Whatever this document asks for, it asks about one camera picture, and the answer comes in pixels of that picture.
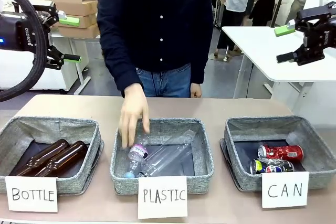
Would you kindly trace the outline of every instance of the paper sign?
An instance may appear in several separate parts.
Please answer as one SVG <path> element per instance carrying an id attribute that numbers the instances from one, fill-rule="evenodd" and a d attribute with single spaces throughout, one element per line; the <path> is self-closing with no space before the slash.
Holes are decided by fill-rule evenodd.
<path id="1" fill-rule="evenodd" d="M 138 218 L 188 216 L 187 177 L 139 178 Z"/>
<path id="2" fill-rule="evenodd" d="M 307 205 L 308 172 L 263 173 L 263 208 Z"/>
<path id="3" fill-rule="evenodd" d="M 56 178 L 7 176 L 5 180 L 11 211 L 57 212 Z"/>

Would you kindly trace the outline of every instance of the black soda can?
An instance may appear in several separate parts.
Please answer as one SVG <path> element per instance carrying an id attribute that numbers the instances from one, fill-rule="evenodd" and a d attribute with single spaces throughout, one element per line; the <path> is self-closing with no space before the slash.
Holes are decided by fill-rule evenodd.
<path id="1" fill-rule="evenodd" d="M 282 159 L 258 158 L 252 159 L 250 164 L 251 174 L 294 172 L 291 162 Z"/>

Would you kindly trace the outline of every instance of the navy blue shirt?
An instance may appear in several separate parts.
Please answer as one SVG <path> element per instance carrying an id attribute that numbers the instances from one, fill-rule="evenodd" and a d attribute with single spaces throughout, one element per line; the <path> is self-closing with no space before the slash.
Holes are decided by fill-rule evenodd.
<path id="1" fill-rule="evenodd" d="M 123 91 L 141 83 L 136 69 L 161 72 L 191 64 L 203 83 L 211 43 L 211 0 L 99 0 L 98 26 L 106 66 Z"/>

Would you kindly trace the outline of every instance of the blue bottle cap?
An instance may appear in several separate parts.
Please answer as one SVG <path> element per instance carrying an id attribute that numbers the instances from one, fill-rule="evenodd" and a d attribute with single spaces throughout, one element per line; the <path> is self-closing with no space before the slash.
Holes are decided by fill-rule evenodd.
<path id="1" fill-rule="evenodd" d="M 124 178 L 135 178 L 135 175 L 131 172 L 127 172 L 124 174 Z"/>

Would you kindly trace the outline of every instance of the plastic bottle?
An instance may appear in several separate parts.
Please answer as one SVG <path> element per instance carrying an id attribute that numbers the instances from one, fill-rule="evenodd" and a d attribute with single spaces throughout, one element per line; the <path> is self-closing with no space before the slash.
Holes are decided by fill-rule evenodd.
<path id="1" fill-rule="evenodd" d="M 56 141 L 43 151 L 31 157 L 29 161 L 22 166 L 19 170 L 11 174 L 12 176 L 34 176 L 41 170 L 46 163 L 54 156 L 64 151 L 69 147 L 69 144 L 64 139 Z"/>
<path id="2" fill-rule="evenodd" d="M 174 162 L 180 162 L 183 159 L 183 155 L 187 154 L 188 146 L 194 141 L 194 137 L 195 133 L 187 130 L 180 136 L 168 139 L 142 163 L 138 177 L 158 176 L 169 165 Z"/>
<path id="3" fill-rule="evenodd" d="M 140 165 L 143 160 L 148 156 L 146 145 L 148 145 L 148 138 L 139 137 L 137 144 L 134 144 L 128 153 L 129 166 L 124 178 L 135 178 L 138 174 Z"/>
<path id="4" fill-rule="evenodd" d="M 53 157 L 35 177 L 56 177 L 64 169 L 70 168 L 73 163 L 85 157 L 88 147 L 82 141 L 77 141 Z"/>

